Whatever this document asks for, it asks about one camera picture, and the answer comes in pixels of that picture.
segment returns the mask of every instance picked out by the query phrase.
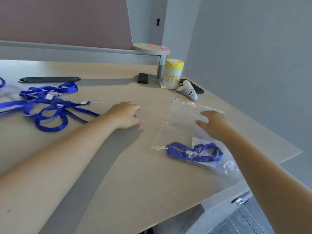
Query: pink fabric partition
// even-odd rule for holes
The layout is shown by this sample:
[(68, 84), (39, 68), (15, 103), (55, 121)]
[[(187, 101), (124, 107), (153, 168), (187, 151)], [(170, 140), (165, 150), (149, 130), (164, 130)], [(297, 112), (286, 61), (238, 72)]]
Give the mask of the pink fabric partition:
[(0, 40), (133, 49), (126, 0), (0, 0)]

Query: desk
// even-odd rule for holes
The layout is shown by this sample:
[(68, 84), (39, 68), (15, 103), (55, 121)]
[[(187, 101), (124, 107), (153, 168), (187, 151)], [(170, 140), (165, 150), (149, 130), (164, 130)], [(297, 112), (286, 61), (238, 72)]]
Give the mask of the desk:
[[(84, 106), (97, 113), (120, 101), (133, 101), (142, 106), (137, 115), (146, 121), (139, 128), (115, 131), (104, 142), (41, 233), (137, 234), (210, 197), (214, 197), (212, 205), (217, 205), (244, 182), (241, 177), (233, 184), (224, 175), (152, 152), (152, 142), (173, 99), (187, 98), (175, 90), (160, 89), (153, 77), (146, 85), (138, 84), (139, 72), (155, 75), (157, 66), (0, 61), (0, 76), (7, 83), (28, 88), (30, 85), (17, 80), (78, 76), (82, 78), (79, 91), (69, 100), (106, 101)], [(231, 124), (275, 162), (302, 152), (207, 90), (199, 95), (198, 103), (223, 110)], [(5, 137), (0, 142), (0, 172), (80, 126), (80, 122), (70, 119), (64, 130), (45, 133), (22, 113), (2, 116), (0, 130), (5, 131)]]

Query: white toy controller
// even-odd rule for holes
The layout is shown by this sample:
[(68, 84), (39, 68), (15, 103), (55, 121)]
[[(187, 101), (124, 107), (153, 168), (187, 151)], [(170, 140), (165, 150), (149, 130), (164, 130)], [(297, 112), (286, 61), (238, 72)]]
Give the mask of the white toy controller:
[(177, 91), (187, 93), (188, 96), (193, 101), (197, 101), (198, 99), (197, 93), (195, 92), (193, 86), (191, 85), (191, 82), (189, 82), (188, 80), (185, 80), (182, 83), (179, 83), (177, 86)]

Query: left hand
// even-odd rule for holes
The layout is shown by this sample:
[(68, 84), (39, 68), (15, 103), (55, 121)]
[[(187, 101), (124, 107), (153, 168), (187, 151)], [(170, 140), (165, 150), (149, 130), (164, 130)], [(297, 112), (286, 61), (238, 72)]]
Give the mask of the left hand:
[(140, 109), (141, 107), (133, 102), (121, 102), (112, 106), (103, 116), (111, 117), (115, 121), (117, 129), (127, 129), (144, 122), (144, 120), (134, 117), (135, 112)]

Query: metal post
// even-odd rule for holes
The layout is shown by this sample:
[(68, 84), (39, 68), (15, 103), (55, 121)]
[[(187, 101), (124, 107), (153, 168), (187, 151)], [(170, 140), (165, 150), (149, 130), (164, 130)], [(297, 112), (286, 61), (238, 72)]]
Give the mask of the metal post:
[(165, 69), (165, 62), (166, 62), (166, 56), (160, 56), (160, 61), (158, 65), (158, 70), (157, 70), (157, 79), (160, 79), (162, 81), (162, 76), (163, 76), (163, 70)]

